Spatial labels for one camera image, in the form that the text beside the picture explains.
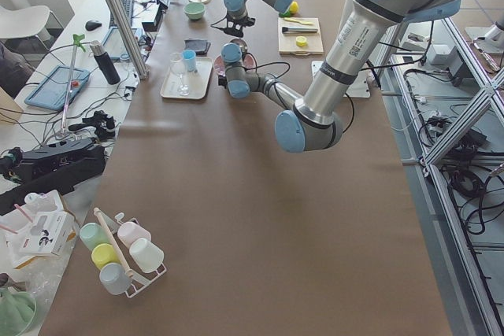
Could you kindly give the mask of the pink bowl of ice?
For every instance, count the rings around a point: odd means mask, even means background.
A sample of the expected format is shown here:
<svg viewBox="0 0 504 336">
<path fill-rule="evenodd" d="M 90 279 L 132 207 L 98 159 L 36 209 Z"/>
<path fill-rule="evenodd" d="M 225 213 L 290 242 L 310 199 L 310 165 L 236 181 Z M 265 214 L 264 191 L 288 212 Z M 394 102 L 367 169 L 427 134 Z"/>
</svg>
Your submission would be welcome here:
<svg viewBox="0 0 504 336">
<path fill-rule="evenodd" d="M 230 43 L 235 43 L 238 45 L 241 49 L 242 53 L 242 59 L 243 59 L 243 66 L 245 68 L 253 68 L 257 62 L 256 60 L 252 57 L 252 55 L 248 51 L 248 45 L 243 39 L 239 38 L 233 38 L 230 40 Z M 221 55 L 219 55 L 213 63 L 213 69 L 215 70 L 216 74 L 219 76 L 225 76 L 225 71 L 224 71 L 224 60 Z"/>
</svg>

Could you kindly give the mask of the light blue cup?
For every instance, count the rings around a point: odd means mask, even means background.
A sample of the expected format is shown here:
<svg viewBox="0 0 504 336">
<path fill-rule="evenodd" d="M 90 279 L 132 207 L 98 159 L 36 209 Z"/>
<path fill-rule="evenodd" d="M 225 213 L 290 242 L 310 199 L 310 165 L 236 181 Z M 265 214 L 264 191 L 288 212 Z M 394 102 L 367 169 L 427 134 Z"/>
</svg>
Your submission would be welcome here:
<svg viewBox="0 0 504 336">
<path fill-rule="evenodd" d="M 188 72 L 197 72 L 196 53 L 192 49 L 186 49 L 182 52 L 183 62 Z"/>
</svg>

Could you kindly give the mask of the pink plastic cup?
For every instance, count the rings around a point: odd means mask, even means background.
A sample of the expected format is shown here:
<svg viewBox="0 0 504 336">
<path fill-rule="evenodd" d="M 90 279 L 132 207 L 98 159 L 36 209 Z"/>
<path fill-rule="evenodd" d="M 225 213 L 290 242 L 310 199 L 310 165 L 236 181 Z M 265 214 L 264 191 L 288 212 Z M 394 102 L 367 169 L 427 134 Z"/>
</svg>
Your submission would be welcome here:
<svg viewBox="0 0 504 336">
<path fill-rule="evenodd" d="M 130 248 L 139 238 L 151 240 L 151 233 L 132 221 L 121 224 L 117 230 L 117 236 L 127 248 Z"/>
</svg>

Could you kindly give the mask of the green plastic cup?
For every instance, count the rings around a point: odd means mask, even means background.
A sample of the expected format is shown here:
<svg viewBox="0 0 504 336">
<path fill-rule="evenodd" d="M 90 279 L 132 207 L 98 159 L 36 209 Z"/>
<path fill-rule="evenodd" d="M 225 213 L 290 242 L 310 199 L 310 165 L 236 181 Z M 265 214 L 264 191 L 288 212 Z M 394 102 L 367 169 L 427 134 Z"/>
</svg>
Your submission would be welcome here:
<svg viewBox="0 0 504 336">
<path fill-rule="evenodd" d="M 109 242 L 102 226 L 98 223 L 91 222 L 84 224 L 80 228 L 79 236 L 82 243 L 90 252 L 92 252 L 96 246 Z"/>
</svg>

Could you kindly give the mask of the grey plastic cup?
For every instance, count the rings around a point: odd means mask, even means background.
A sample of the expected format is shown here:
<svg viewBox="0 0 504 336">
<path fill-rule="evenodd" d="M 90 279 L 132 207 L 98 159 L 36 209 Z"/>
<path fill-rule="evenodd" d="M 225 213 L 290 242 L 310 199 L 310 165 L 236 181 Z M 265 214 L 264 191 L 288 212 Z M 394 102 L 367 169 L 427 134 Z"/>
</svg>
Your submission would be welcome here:
<svg viewBox="0 0 504 336">
<path fill-rule="evenodd" d="M 125 293 L 132 284 L 132 279 L 127 276 L 123 267 L 115 262 L 108 263 L 101 269 L 99 279 L 112 295 Z"/>
</svg>

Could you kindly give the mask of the white cup rack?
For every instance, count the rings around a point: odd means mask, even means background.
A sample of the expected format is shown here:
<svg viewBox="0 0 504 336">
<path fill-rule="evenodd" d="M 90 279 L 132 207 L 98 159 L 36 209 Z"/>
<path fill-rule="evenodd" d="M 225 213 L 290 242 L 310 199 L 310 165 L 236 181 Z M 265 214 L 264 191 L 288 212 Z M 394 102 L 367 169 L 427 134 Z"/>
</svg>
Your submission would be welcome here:
<svg viewBox="0 0 504 336">
<path fill-rule="evenodd" d="M 104 223 L 102 224 L 102 227 L 104 228 L 104 231 L 107 232 L 107 237 L 109 239 L 109 244 L 112 245 L 114 248 L 117 257 L 119 258 L 119 264 L 123 267 L 125 270 L 127 276 L 129 276 L 132 279 L 132 284 L 129 287 L 129 289 L 123 293 L 126 295 L 127 298 L 133 298 L 134 296 L 138 295 L 140 292 L 145 290 L 148 286 L 150 286 L 154 281 L 159 279 L 163 274 L 165 274 L 168 269 L 164 264 L 164 260 L 161 263 L 161 265 L 157 268 L 156 271 L 152 273 L 144 273 L 141 271 L 139 266 L 136 264 L 136 262 L 133 260 L 131 255 L 129 254 L 129 248 L 127 248 L 118 238 L 117 236 L 117 230 L 119 229 L 119 226 L 125 222 L 132 221 L 135 222 L 139 225 L 138 220 L 136 218 L 131 218 L 128 221 L 124 220 L 125 215 L 123 212 L 119 212 L 114 216 L 114 223 L 115 225 L 112 227 L 109 227 L 109 222 L 108 219 L 109 217 L 106 216 L 106 214 L 103 212 L 102 213 L 102 219 Z"/>
</svg>

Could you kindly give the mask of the steel muddler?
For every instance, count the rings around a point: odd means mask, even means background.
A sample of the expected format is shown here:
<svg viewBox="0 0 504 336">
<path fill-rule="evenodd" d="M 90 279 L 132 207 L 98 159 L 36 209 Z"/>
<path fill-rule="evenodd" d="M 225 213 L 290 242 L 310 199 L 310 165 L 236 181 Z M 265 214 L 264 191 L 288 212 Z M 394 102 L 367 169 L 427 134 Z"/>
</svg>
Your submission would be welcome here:
<svg viewBox="0 0 504 336">
<path fill-rule="evenodd" d="M 317 28 L 295 28 L 283 26 L 281 28 L 283 34 L 315 34 L 318 33 Z"/>
</svg>

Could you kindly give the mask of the green bowl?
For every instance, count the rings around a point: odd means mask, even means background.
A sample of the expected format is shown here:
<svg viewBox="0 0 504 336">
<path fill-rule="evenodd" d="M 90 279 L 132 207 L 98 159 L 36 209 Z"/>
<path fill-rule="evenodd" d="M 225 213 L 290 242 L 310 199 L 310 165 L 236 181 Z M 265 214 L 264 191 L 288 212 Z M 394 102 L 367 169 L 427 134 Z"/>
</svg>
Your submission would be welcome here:
<svg viewBox="0 0 504 336">
<path fill-rule="evenodd" d="M 189 2 L 184 6 L 184 14 L 189 20 L 201 20 L 206 11 L 206 5 L 201 2 Z"/>
</svg>

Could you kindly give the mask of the yellow plastic knife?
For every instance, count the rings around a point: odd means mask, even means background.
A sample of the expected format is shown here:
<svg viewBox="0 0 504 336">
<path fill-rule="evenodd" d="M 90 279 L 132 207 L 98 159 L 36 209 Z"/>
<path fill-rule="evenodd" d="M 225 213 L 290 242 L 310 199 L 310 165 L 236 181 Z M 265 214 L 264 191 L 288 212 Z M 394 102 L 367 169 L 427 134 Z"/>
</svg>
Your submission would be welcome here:
<svg viewBox="0 0 504 336">
<path fill-rule="evenodd" d="M 292 17 L 285 17 L 283 18 L 284 21 L 289 22 L 289 23 L 295 23 L 295 24 L 301 24 L 301 25 L 314 25 L 313 22 L 307 21 L 307 20 L 300 20 Z"/>
</svg>

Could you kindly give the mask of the cream serving tray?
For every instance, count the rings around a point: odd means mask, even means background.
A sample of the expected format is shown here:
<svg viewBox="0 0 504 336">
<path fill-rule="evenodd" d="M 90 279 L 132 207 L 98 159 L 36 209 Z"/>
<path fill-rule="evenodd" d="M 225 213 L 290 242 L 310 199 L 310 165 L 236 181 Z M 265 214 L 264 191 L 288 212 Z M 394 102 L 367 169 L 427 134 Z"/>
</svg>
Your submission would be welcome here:
<svg viewBox="0 0 504 336">
<path fill-rule="evenodd" d="M 160 95 L 163 98 L 182 99 L 182 100 L 201 100 L 206 96 L 210 76 L 213 71 L 213 59 L 210 57 L 196 57 L 196 72 L 186 72 L 183 75 L 183 82 L 189 87 L 189 94 L 183 96 L 178 91 L 180 78 L 169 65 L 167 74 L 160 89 Z"/>
</svg>

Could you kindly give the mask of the wooden cutting board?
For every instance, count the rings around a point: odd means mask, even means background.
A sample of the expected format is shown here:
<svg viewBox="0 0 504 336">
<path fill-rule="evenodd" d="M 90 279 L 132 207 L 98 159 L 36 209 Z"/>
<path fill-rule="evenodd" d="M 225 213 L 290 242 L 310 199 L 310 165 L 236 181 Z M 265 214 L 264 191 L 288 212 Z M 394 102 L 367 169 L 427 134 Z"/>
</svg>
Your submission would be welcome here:
<svg viewBox="0 0 504 336">
<path fill-rule="evenodd" d="M 319 20 L 312 17 L 278 18 L 280 54 L 322 55 L 324 47 Z"/>
</svg>

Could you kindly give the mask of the clear wine glass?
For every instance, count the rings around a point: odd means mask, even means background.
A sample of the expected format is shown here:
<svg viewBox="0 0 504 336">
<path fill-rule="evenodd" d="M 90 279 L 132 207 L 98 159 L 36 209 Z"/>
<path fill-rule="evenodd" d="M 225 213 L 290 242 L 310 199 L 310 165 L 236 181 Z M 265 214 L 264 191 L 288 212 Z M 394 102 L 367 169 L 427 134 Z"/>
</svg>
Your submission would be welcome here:
<svg viewBox="0 0 504 336">
<path fill-rule="evenodd" d="M 171 53 L 170 65 L 172 74 L 175 75 L 180 81 L 180 84 L 177 89 L 179 95 L 188 96 L 190 93 L 190 89 L 189 86 L 184 82 L 184 76 L 186 74 L 186 66 L 183 61 L 182 53 L 179 52 Z"/>
</svg>

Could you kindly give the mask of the blue teach pendant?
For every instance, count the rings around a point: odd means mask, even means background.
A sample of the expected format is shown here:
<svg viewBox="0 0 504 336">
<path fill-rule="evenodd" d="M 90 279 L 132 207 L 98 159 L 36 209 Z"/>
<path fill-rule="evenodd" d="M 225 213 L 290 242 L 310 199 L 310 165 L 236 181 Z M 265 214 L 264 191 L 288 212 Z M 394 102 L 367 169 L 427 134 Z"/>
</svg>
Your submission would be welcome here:
<svg viewBox="0 0 504 336">
<path fill-rule="evenodd" d="M 56 66 L 50 74 L 24 99 L 26 105 L 61 111 L 65 104 L 70 67 Z M 74 68 L 70 102 L 87 85 L 91 73 L 86 69 Z"/>
<path fill-rule="evenodd" d="M 102 45 L 112 61 L 117 62 L 120 57 L 128 54 L 118 26 L 112 26 L 102 40 Z"/>
</svg>

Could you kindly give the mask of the white chair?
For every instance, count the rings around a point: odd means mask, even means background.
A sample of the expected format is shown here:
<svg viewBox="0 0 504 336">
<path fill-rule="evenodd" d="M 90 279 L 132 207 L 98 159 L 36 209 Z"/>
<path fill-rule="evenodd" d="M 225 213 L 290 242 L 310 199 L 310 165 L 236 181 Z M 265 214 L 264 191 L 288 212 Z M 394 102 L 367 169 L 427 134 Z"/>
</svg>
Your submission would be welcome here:
<svg viewBox="0 0 504 336">
<path fill-rule="evenodd" d="M 61 30 L 65 27 L 48 6 L 29 6 L 24 9 L 9 10 L 1 7 L 1 39 L 26 39 L 36 37 L 46 51 L 50 48 L 40 34 L 52 16 Z"/>
</svg>

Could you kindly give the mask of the white cardboard box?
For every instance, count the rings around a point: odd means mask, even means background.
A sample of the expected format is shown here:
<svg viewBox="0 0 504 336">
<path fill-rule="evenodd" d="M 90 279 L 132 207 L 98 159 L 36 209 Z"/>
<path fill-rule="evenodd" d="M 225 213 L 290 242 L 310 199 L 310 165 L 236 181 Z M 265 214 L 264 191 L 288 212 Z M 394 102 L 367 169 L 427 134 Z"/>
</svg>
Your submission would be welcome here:
<svg viewBox="0 0 504 336">
<path fill-rule="evenodd" d="M 21 269 L 37 257 L 58 257 L 76 236 L 77 222 L 56 190 L 30 193 L 25 205 L 1 217 L 1 232 L 13 268 Z"/>
</svg>

